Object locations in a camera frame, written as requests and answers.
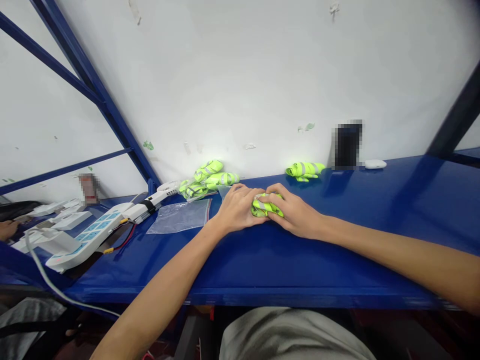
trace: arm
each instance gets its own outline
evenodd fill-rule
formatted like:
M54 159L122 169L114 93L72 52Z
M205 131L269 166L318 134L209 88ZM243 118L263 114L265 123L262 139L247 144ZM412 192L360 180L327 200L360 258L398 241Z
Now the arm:
M218 213L145 286L113 324L91 359L140 359L182 306L200 269L228 233L264 223L250 206L263 189L232 186Z
M318 213L283 185L270 186L260 201L284 214L268 216L302 238L340 245L424 286L480 316L480 257L450 247L355 225Z

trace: clear plastic bag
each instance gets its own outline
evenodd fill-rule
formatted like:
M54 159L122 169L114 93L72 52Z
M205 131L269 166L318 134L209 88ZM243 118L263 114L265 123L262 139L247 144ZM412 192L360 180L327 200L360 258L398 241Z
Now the clear plastic bag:
M227 185L218 185L218 192L220 193L222 202L224 201L225 196L227 195L227 193L230 191L231 188L232 188L231 186L227 186Z
M205 199L163 206L146 234L173 234L200 228L209 220L211 202L212 199Z

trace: cable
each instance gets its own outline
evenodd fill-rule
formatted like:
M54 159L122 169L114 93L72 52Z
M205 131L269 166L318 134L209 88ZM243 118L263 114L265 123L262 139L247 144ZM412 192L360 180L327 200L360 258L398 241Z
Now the cable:
M88 304L83 303L83 302L75 301L75 300L69 298L67 295L65 295L58 287L56 287L56 286L54 285L54 283L53 283L53 282L49 279L49 277L47 276L47 273L45 272L44 266L43 266L42 263L40 262L39 257L37 256L37 254L35 253L35 251L32 249L32 245L30 244L30 239L29 239L30 231L32 231L32 229L28 229L27 231L25 231L25 244L26 244L26 248L28 249L28 252L30 252L31 257L33 258L33 261L35 261L36 267L38 268L38 271L40 272L40 275L41 275L41 277L43 278L43 281L45 281L45 283L48 285L48 287L49 287L55 294L57 294L60 298L62 298L62 299L65 300L66 302L69 302L69 303L71 303L71 304L73 304L73 305L78 305L78 306L81 306L81 307L85 307L85 308L89 308L89 309L94 309L94 310L100 310L100 311L103 311L103 312L105 312L105 313L108 313L108 314L111 314L111 315L115 315L115 316L118 317L118 318L120 317L120 314L119 314L119 313L116 313L116 312L113 312L113 311L104 309L104 308L102 308L102 307L93 306L93 305L88 305Z
M121 249L123 248L129 241L130 239L132 238L132 235L134 234L134 231L135 231L135 228L137 227L137 224L133 224L133 226L131 227L130 229L130 233L128 234L128 236L126 237L125 241L121 243L120 246L117 246L117 247L110 247L108 249L106 249L105 251L103 251L104 254L111 254L113 253L115 250L118 250L118 249Z
M140 195L143 195L143 194L148 194L149 192L148 191L144 191L142 193L139 193L138 195L136 195L132 200L130 200L130 203L134 203L135 199L138 198Z

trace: red wire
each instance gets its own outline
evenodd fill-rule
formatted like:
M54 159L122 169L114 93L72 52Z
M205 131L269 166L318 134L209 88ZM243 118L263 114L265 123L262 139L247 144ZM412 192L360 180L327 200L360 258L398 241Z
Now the red wire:
M128 237L126 238L126 240L125 240L125 241L123 242L123 244L120 245L119 247L115 247L115 248L113 249L113 251L123 248L123 247L130 241L130 239L132 238L132 236L133 236L133 234L134 234L134 231L135 231L135 228L136 228L136 227L137 227L137 224L134 224L134 225L131 227L130 234L128 235Z

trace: power strip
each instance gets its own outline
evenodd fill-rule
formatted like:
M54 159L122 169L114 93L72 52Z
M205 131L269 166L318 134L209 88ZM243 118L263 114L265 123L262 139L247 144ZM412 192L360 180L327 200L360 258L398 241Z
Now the power strip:
M122 213L133 205L132 202L126 202L112 207L75 238L80 242L78 249L71 253L54 255L45 265L61 273L83 263L105 241L109 231L115 229L124 219Z

